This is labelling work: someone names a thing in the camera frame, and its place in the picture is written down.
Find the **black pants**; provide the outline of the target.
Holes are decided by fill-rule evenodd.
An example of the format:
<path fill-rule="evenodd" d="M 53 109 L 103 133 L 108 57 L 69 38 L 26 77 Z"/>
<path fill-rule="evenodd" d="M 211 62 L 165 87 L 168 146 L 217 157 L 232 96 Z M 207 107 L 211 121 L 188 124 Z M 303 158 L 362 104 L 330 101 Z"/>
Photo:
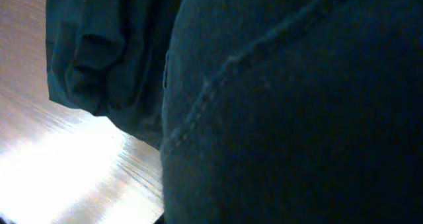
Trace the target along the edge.
<path fill-rule="evenodd" d="M 422 222 L 422 0 L 46 0 L 46 57 L 160 150 L 160 223 Z"/>

